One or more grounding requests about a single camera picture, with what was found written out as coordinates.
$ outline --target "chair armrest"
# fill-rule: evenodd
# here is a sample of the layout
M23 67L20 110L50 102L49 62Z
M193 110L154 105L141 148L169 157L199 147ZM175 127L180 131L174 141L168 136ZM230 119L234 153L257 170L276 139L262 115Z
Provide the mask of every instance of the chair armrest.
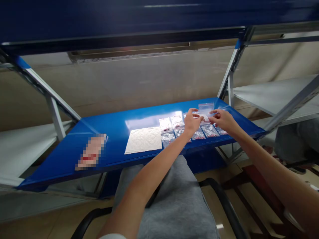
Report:
M96 208L90 211L77 226L71 239L82 239L90 223L97 217L101 217L112 212L112 207Z
M234 234L237 239L248 239L246 232L244 231L242 225L239 222L238 216L235 213L233 205L231 204L230 200L228 199L226 193L224 192L223 188L219 185L212 178L206 178L204 181L199 182L200 187L210 185L220 200L220 203L223 206L223 209L226 213L226 216L229 220L229 223L234 231Z

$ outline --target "wall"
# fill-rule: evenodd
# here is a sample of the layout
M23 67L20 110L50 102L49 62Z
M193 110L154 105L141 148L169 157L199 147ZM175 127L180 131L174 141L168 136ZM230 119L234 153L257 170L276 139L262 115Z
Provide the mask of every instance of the wall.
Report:
M235 87L319 73L319 42L246 48ZM72 64L66 53L26 56L36 72L82 117L214 97L233 47L126 60ZM0 131L51 123L42 95L0 72ZM236 101L247 117L260 115Z

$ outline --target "transparent bag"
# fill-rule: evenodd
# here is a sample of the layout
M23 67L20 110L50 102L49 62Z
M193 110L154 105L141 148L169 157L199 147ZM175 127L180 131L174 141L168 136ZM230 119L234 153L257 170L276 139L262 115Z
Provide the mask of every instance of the transparent bag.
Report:
M174 129L176 138L179 137L179 136L181 136L181 134L184 132L184 130L185 130L185 127L181 127L181 128L176 128L176 129Z
M169 131L173 130L169 117L159 119L159 125L160 125L160 130L162 133L169 132Z
M173 131L162 133L161 138L162 138L164 148L166 148L168 145L170 145L176 139Z
M206 138L220 136L215 127L211 124L203 124L201 125L201 128L204 134L206 135Z
M180 128L185 126L181 116L172 116L170 119L172 121L173 128Z
M194 114L197 114L197 112L193 112ZM187 113L184 113L183 116L186 118ZM198 117L193 116L193 118L197 119Z
M198 112L203 113L208 117L212 117L213 114L210 114L210 112L214 110L214 106L214 103L198 104Z
M219 135L225 135L228 134L225 130L223 130L220 127L216 127L216 123L214 123L214 127L216 128L217 132L219 133Z
M197 139L206 139L202 129L199 127L198 130L194 133L192 140Z

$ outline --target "blue shelf surface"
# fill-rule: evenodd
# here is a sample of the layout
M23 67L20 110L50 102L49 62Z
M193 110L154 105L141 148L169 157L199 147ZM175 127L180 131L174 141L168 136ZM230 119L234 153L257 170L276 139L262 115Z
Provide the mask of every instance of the blue shelf surface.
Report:
M190 34L167 42L188 42L196 39L196 31L215 28L235 30L200 33L202 40L237 38L240 26L319 20L318 4L319 0L3 1L6 23L0 44L11 54L24 55L123 46L130 44L127 36L155 33L167 35L138 38L132 44L159 44L158 38L184 32Z
M215 103L215 108L229 111L251 137L256 138L265 133L262 128L217 97L86 117L75 125L33 175L26 178L18 188L36 191L37 188L50 184L147 163L162 149L125 155L131 130L160 126L160 118L181 114L187 112L189 108L197 108L198 104L211 102ZM75 165L89 138L96 133L108 135L98 165L85 171L75 171ZM181 154L205 151L232 142L235 140L229 135L194 140L186 144Z

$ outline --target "white sleeve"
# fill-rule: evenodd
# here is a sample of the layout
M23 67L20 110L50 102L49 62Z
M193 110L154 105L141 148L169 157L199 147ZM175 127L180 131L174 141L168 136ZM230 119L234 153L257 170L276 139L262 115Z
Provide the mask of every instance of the white sleeve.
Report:
M126 238L122 236L121 234L111 233L111 234L104 235L100 237L99 239L126 239Z

